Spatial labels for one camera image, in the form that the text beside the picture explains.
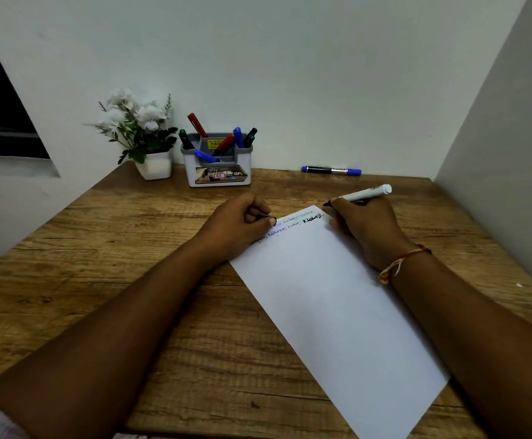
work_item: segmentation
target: white sheet of paper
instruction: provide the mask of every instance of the white sheet of paper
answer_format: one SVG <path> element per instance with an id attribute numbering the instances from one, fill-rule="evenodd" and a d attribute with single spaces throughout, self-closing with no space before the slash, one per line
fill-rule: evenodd
<path id="1" fill-rule="evenodd" d="M 361 438 L 405 439 L 449 375 L 361 249 L 310 206 L 232 266 Z"/>

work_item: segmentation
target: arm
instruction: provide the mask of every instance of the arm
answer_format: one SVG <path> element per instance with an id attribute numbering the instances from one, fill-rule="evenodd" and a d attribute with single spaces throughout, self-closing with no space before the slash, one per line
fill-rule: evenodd
<path id="1" fill-rule="evenodd" d="M 0 409 L 36 439 L 111 436 L 189 290 L 262 237 L 275 221 L 254 216 L 269 212 L 253 194 L 219 206 L 193 239 L 0 375 Z"/>
<path id="2" fill-rule="evenodd" d="M 379 270 L 416 248 L 386 198 L 332 204 L 332 225 L 351 232 Z M 391 282 L 491 430 L 532 439 L 532 324 L 427 253 L 405 260 Z"/>

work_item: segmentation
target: red and yellow thread bracelet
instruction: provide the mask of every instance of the red and yellow thread bracelet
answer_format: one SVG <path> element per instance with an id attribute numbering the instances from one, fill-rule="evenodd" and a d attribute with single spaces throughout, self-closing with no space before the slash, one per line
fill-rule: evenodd
<path id="1" fill-rule="evenodd" d="M 418 253 L 433 253 L 430 249 L 420 243 L 417 243 L 416 245 L 418 246 L 418 248 L 413 249 L 412 251 L 409 251 L 406 254 L 400 256 L 379 274 L 378 280 L 380 281 L 380 283 L 382 283 L 383 285 L 387 285 L 388 283 L 390 283 L 390 272 L 392 271 L 392 269 L 396 268 L 396 272 L 394 273 L 394 276 L 396 276 L 400 272 L 400 266 L 402 265 L 402 262 L 404 262 L 404 260 L 406 260 L 407 258 L 414 256 Z"/>

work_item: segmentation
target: white wall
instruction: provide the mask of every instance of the white wall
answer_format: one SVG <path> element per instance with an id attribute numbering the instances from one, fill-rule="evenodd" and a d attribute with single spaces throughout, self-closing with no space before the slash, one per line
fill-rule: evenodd
<path id="1" fill-rule="evenodd" d="M 532 0 L 437 176 L 532 275 Z"/>
<path id="2" fill-rule="evenodd" d="M 115 166 L 131 86 L 258 128 L 254 166 L 436 175 L 524 0 L 0 0 L 0 60 L 61 179 L 0 177 L 0 254 Z"/>

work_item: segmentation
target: right arm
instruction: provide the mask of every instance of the right arm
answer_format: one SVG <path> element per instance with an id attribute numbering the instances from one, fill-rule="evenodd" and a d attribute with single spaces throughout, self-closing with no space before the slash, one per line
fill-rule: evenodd
<path id="1" fill-rule="evenodd" d="M 348 230 L 383 270 L 416 245 L 386 198 L 332 201 L 332 225 Z M 428 253 L 402 263 L 391 283 L 497 437 L 532 439 L 532 324 L 498 305 Z"/>

